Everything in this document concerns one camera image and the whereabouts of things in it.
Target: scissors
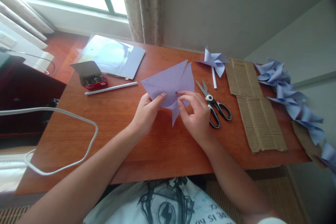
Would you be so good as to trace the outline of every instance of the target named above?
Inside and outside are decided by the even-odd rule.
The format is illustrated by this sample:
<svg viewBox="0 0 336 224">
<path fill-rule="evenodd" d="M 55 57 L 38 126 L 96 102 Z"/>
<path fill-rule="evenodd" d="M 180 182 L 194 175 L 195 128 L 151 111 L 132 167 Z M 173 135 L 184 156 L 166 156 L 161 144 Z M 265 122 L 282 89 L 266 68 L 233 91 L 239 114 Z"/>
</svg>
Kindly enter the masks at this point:
<svg viewBox="0 0 336 224">
<path fill-rule="evenodd" d="M 232 119 L 232 115 L 231 115 L 230 110 L 229 110 L 223 103 L 220 103 L 220 102 L 216 101 L 216 100 L 214 99 L 214 97 L 208 92 L 208 87 L 207 87 L 207 85 L 205 84 L 203 78 L 202 78 L 202 82 L 203 82 L 203 87 L 204 87 L 204 88 L 200 85 L 200 83 L 199 83 L 198 81 L 196 81 L 196 82 L 197 82 L 199 88 L 201 89 L 202 93 L 205 95 L 205 99 L 208 101 L 208 107 L 210 108 L 210 111 L 211 111 L 211 113 L 212 113 L 212 115 L 213 115 L 213 117 L 215 118 L 215 121 L 216 121 L 216 123 L 217 123 L 217 126 L 215 126 L 215 125 L 211 122 L 211 119 L 210 119 L 210 125 L 211 125 L 213 128 L 220 128 L 220 126 L 221 126 L 221 122 L 219 121 L 219 119 L 218 119 L 218 115 L 217 115 L 217 113 L 214 111 L 212 105 L 215 105 L 215 107 L 217 108 L 217 110 L 218 110 L 218 112 L 220 113 L 220 115 L 221 115 L 222 117 L 224 117 L 224 119 L 225 119 L 226 121 L 230 121 L 230 120 Z M 229 113 L 229 117 L 227 117 L 227 116 L 225 115 L 225 113 L 223 112 L 221 106 L 223 106 L 223 107 L 225 108 L 225 110 Z"/>
</svg>

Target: pinwheel stick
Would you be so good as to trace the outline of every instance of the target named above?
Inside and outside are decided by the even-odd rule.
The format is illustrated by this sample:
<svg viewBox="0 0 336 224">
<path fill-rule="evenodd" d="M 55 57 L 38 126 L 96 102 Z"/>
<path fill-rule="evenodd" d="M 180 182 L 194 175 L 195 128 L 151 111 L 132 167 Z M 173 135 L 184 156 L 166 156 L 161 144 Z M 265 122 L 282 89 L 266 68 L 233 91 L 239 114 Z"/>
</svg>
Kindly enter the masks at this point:
<svg viewBox="0 0 336 224">
<path fill-rule="evenodd" d="M 211 72 L 212 72 L 212 80 L 213 80 L 213 88 L 217 89 L 217 82 L 216 82 L 216 75 L 215 75 L 215 69 L 214 67 L 211 67 Z"/>
</svg>

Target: box of pushpins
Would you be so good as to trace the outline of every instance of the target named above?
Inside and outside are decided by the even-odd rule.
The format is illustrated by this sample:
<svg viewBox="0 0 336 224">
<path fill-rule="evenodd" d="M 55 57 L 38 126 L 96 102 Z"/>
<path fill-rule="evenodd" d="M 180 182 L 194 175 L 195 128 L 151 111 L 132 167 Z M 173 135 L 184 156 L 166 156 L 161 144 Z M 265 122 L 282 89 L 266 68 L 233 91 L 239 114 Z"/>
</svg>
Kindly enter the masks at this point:
<svg viewBox="0 0 336 224">
<path fill-rule="evenodd" d="M 106 76 L 94 61 L 71 64 L 71 66 L 79 74 L 80 84 L 83 87 L 92 89 L 107 85 Z"/>
</svg>

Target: power cord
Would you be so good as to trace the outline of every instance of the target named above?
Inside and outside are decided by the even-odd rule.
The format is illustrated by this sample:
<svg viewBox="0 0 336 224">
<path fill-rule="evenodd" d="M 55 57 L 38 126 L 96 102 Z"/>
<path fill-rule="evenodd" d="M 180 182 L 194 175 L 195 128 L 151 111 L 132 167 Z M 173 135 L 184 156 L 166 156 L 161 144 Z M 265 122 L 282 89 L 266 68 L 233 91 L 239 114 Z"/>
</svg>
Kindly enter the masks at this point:
<svg viewBox="0 0 336 224">
<path fill-rule="evenodd" d="M 33 64 L 33 65 L 35 65 L 35 66 L 38 66 L 39 68 L 42 68 L 45 72 L 47 72 L 47 75 L 50 75 L 49 71 L 48 71 L 47 69 L 41 67 L 40 65 L 37 65 L 37 64 L 35 64 L 35 63 L 33 63 L 33 62 L 30 62 L 30 61 L 28 61 L 28 60 L 25 60 L 25 62 L 28 62 L 28 63 L 30 63 L 30 64 Z"/>
<path fill-rule="evenodd" d="M 93 137 L 92 137 L 92 139 L 91 139 L 91 141 L 90 141 L 90 143 L 89 143 L 89 146 L 88 146 L 88 148 L 87 148 L 88 150 L 86 151 L 84 157 L 83 157 L 81 160 L 79 160 L 79 161 L 77 161 L 77 162 L 75 162 L 75 163 L 69 164 L 69 165 L 67 165 L 67 166 L 64 166 L 63 168 L 58 169 L 58 170 L 56 170 L 56 171 L 46 173 L 46 172 L 44 172 L 44 171 L 41 171 L 40 169 L 38 169 L 36 166 L 34 166 L 32 163 L 30 163 L 30 162 L 28 161 L 27 157 L 28 157 L 28 155 L 29 155 L 30 153 L 32 153 L 32 152 L 34 152 L 34 151 L 36 150 L 36 149 L 34 149 L 34 150 L 29 151 L 29 152 L 24 156 L 24 159 L 23 159 L 24 162 L 27 164 L 27 166 L 28 166 L 30 169 L 32 169 L 33 171 L 35 171 L 36 173 L 38 173 L 38 174 L 40 174 L 40 175 L 42 175 L 42 176 L 49 176 L 49 175 L 53 175 L 53 174 L 55 174 L 55 173 L 57 173 L 57 172 L 63 171 L 63 170 L 65 170 L 65 169 L 69 168 L 69 167 L 75 166 L 75 165 L 77 165 L 77 164 L 83 162 L 83 161 L 87 158 L 87 156 L 89 155 L 89 152 L 90 152 L 90 150 L 91 150 L 92 144 L 93 144 L 93 142 L 95 141 L 95 139 L 96 139 L 96 137 L 97 137 L 97 134 L 98 134 L 98 125 L 97 125 L 94 121 L 91 121 L 91 120 L 86 119 L 86 118 L 84 118 L 84 117 L 80 117 L 79 115 L 70 113 L 70 112 L 68 112 L 68 111 L 66 111 L 66 110 L 62 110 L 62 109 L 58 109 L 58 108 L 52 108 L 52 107 L 36 107 L 36 108 L 31 108 L 31 109 L 30 109 L 30 108 L 25 108 L 25 109 L 20 109 L 20 110 L 3 110 L 3 111 L 0 111 L 0 116 L 2 116 L 2 115 L 3 115 L 3 116 L 7 116 L 7 115 L 14 115 L 14 114 L 23 114 L 23 113 L 30 113 L 30 112 L 35 112 L 35 111 L 55 111 L 55 112 L 60 112 L 60 113 L 62 113 L 62 114 L 65 114 L 65 115 L 68 115 L 68 116 L 77 118 L 77 119 L 82 120 L 82 121 L 85 121 L 85 122 L 87 122 L 87 123 L 91 123 L 92 125 L 95 126 L 96 129 L 95 129 L 94 135 L 93 135 Z"/>
<path fill-rule="evenodd" d="M 43 60 L 45 59 L 45 60 L 49 61 L 49 62 L 53 65 L 54 69 L 52 70 L 51 73 L 49 73 L 49 72 L 47 71 L 47 73 L 48 73 L 47 75 L 51 75 L 51 74 L 53 74 L 53 73 L 55 72 L 55 70 L 56 70 L 56 66 L 55 66 L 55 64 L 54 64 L 51 60 L 49 60 L 49 59 L 42 58 L 42 57 L 35 56 L 35 55 L 31 55 L 31 54 L 27 54 L 27 53 L 25 53 L 25 52 L 14 51 L 14 50 L 11 50 L 11 49 L 7 49 L 7 48 L 5 48 L 5 47 L 0 47 L 0 52 L 6 53 L 6 52 L 8 52 L 8 51 L 11 51 L 11 52 L 14 52 L 14 53 L 21 53 L 21 54 L 25 54 L 25 55 L 29 55 L 29 56 L 32 56 L 32 57 L 41 58 L 41 59 L 43 59 Z"/>
</svg>

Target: white t-shirt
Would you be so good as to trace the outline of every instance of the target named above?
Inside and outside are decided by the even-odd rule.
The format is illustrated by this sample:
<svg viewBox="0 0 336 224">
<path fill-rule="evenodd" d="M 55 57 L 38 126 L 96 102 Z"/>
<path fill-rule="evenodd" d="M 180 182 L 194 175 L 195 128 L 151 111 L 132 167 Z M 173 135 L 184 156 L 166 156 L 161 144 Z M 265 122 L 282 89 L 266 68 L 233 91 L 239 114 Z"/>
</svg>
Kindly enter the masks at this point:
<svg viewBox="0 0 336 224">
<path fill-rule="evenodd" d="M 262 224 L 282 224 L 279 219 Z M 127 183 L 118 186 L 84 219 L 97 223 L 223 223 L 235 222 L 187 177 Z"/>
</svg>

